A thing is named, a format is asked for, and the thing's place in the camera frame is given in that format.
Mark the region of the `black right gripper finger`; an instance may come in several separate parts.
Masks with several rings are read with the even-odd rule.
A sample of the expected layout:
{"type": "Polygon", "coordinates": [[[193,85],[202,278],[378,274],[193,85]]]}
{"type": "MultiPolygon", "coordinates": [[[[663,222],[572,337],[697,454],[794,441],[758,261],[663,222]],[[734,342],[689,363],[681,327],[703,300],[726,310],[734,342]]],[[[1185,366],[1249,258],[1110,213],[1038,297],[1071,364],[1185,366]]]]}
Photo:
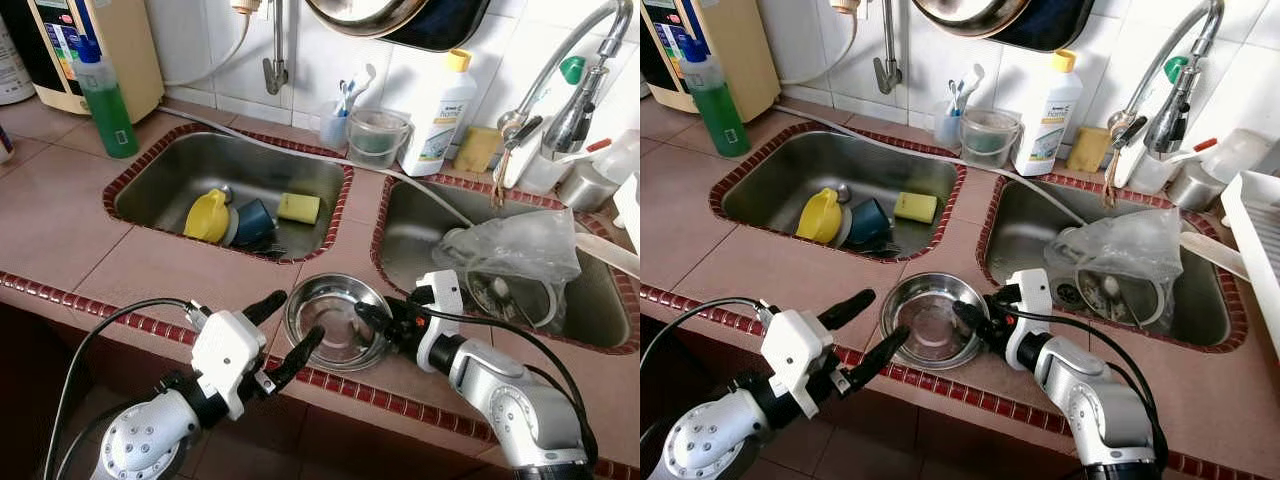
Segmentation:
{"type": "Polygon", "coordinates": [[[995,333],[996,324],[992,323],[984,307],[956,300],[952,302],[952,311],[973,333],[995,333]]]}
{"type": "Polygon", "coordinates": [[[353,310],[375,333],[397,333],[399,330],[396,311],[392,307],[357,302],[353,310]]]}

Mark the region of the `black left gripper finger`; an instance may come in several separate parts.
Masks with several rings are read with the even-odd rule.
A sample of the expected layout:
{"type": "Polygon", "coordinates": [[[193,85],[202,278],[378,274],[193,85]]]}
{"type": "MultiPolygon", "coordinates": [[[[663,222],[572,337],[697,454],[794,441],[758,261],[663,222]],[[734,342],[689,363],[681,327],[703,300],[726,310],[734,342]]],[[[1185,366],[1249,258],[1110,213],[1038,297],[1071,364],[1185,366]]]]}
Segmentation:
{"type": "Polygon", "coordinates": [[[324,326],[312,326],[307,335],[280,361],[278,366],[268,370],[268,380],[270,381],[268,387],[269,393],[278,393],[296,378],[297,372],[307,365],[314,351],[323,343],[325,333],[326,330],[324,326]]]}
{"type": "Polygon", "coordinates": [[[850,392],[854,393],[860,390],[870,380],[873,380],[881,370],[886,369],[910,335],[911,328],[905,325],[896,326],[890,335],[863,356],[863,360],[858,366],[849,369],[847,381],[850,384],[850,392]]]}
{"type": "Polygon", "coordinates": [[[285,305],[287,298],[288,294],[284,291],[274,291],[266,298],[244,307],[242,314],[252,325],[260,326],[285,305]]]}
{"type": "Polygon", "coordinates": [[[876,292],[873,289],[863,289],[854,297],[832,305],[824,312],[818,314],[817,320],[827,330],[837,332],[869,308],[874,301],[876,292]]]}

